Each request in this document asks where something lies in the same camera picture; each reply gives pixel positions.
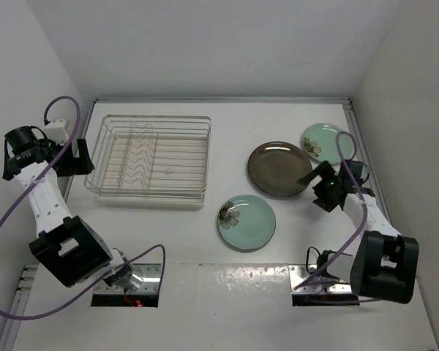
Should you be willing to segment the small green floral plate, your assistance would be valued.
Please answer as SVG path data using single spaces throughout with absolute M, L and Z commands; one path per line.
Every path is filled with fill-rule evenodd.
M 337 149 L 337 135 L 341 131 L 333 124 L 313 124 L 302 134 L 301 146 L 314 161 L 338 165 L 341 158 Z

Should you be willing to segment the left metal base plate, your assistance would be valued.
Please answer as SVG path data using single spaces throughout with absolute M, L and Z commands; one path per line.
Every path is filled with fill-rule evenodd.
M 161 277 L 160 264 L 132 264 L 116 271 L 98 282 L 95 295 L 156 295 Z

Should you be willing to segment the brown round plate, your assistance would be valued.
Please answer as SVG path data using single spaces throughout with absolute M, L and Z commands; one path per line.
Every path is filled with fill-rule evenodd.
M 258 146 L 249 156 L 247 173 L 251 182 L 271 197 L 287 198 L 301 194 L 306 184 L 299 180 L 312 171 L 307 154 L 282 141 Z

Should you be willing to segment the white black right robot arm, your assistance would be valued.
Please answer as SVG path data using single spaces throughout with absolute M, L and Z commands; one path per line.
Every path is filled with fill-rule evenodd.
M 403 236 L 379 209 L 374 192 L 364 187 L 363 162 L 344 159 L 335 170 L 322 162 L 299 185 L 315 178 L 314 203 L 327 212 L 341 208 L 356 231 L 336 251 L 318 256 L 317 268 L 300 284 L 312 285 L 344 281 L 356 296 L 407 304 L 413 297 L 419 243 Z

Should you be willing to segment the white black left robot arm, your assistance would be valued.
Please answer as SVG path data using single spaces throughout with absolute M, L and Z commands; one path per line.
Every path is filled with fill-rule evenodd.
M 88 175 L 94 170 L 86 141 L 79 139 L 78 156 L 71 148 L 44 135 L 37 138 L 35 126 L 23 126 L 4 136 L 4 173 L 30 192 L 37 237 L 29 244 L 33 256 L 64 286 L 83 282 L 103 268 L 109 287 L 134 293 L 143 283 L 127 258 L 109 248 L 79 216 L 73 216 L 58 187 L 60 177 Z

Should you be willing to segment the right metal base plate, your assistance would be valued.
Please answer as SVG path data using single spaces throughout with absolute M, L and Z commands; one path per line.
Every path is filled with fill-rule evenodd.
M 306 265 L 289 265 L 288 266 L 291 293 L 293 295 L 314 295 L 324 291 L 326 284 L 320 277 L 312 282 L 303 282 L 308 278 L 310 273 Z

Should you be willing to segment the large green floral plate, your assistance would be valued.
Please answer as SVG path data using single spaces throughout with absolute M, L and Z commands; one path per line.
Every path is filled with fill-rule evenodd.
M 273 237 L 277 226 L 275 212 L 261 197 L 237 195 L 225 201 L 217 214 L 222 240 L 240 252 L 254 252 Z

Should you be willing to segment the metal base plate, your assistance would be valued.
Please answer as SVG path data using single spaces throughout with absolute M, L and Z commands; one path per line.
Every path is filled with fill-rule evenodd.
M 312 282 L 303 282 L 308 278 L 310 273 L 306 265 L 289 265 L 288 266 L 291 293 L 293 295 L 314 295 L 324 291 L 326 284 L 320 277 Z
M 161 277 L 160 264 L 132 264 L 116 271 L 98 282 L 95 295 L 156 295 Z

